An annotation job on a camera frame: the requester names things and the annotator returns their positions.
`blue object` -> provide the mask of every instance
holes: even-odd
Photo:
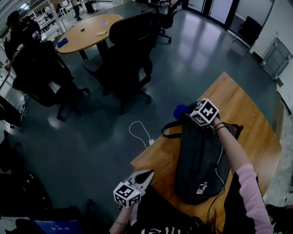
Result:
[[[64,38],[61,42],[57,43],[57,47],[60,48],[61,46],[65,45],[66,43],[68,43],[67,38]]]
[[[191,111],[186,105],[181,104],[174,110],[173,116],[175,119],[180,119],[184,113],[191,113]]]

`hand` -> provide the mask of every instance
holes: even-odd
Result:
[[[11,62],[9,62],[8,64],[6,64],[5,66],[4,66],[4,68],[6,69],[6,71],[9,71],[10,70],[10,68],[11,68]]]

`black backpack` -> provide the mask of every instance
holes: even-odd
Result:
[[[188,106],[192,112],[197,102]],[[220,139],[208,126],[199,127],[184,114],[181,119],[167,124],[162,135],[167,138],[181,138],[180,154],[176,169],[174,190],[185,203],[197,205],[218,195],[226,184],[229,161]],[[182,133],[164,134],[164,130],[182,125]],[[238,139],[243,126],[225,124]]]

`laptop screen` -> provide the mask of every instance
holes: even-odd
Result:
[[[76,220],[65,221],[34,221],[46,234],[84,234],[81,226]]]

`round wooden table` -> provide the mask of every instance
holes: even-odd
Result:
[[[123,17],[116,14],[98,15],[81,21],[74,25],[71,29],[65,32],[59,39],[59,42],[64,38],[68,39],[68,43],[60,48],[57,48],[59,53],[74,53],[79,52],[83,59],[87,59],[84,49],[97,45],[102,59],[108,49],[106,39],[109,37],[110,27]],[[105,35],[99,36],[98,32],[107,31]]]

